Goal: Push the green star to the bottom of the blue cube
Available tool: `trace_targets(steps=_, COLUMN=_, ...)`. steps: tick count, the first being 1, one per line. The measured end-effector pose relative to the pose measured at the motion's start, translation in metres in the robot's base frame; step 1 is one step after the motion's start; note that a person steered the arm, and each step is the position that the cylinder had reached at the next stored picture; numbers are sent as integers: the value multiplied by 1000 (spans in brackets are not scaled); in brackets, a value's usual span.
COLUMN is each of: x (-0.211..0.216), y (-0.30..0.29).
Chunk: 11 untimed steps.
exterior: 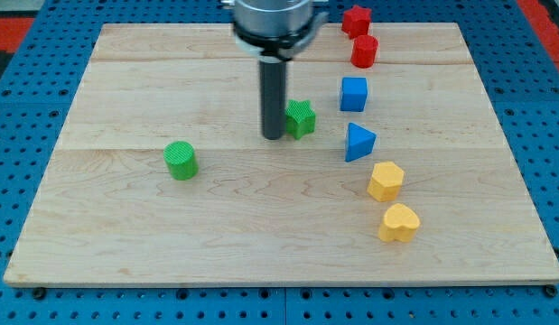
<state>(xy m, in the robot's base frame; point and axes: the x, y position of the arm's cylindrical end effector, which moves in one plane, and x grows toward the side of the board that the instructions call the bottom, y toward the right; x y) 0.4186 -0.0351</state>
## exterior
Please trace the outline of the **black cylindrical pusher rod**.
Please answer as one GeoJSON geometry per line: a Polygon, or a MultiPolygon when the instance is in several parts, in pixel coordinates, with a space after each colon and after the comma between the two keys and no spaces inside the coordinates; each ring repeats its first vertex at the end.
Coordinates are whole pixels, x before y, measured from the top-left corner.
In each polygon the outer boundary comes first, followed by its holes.
{"type": "Polygon", "coordinates": [[[261,130],[268,140],[285,133],[287,64],[259,62],[261,130]]]}

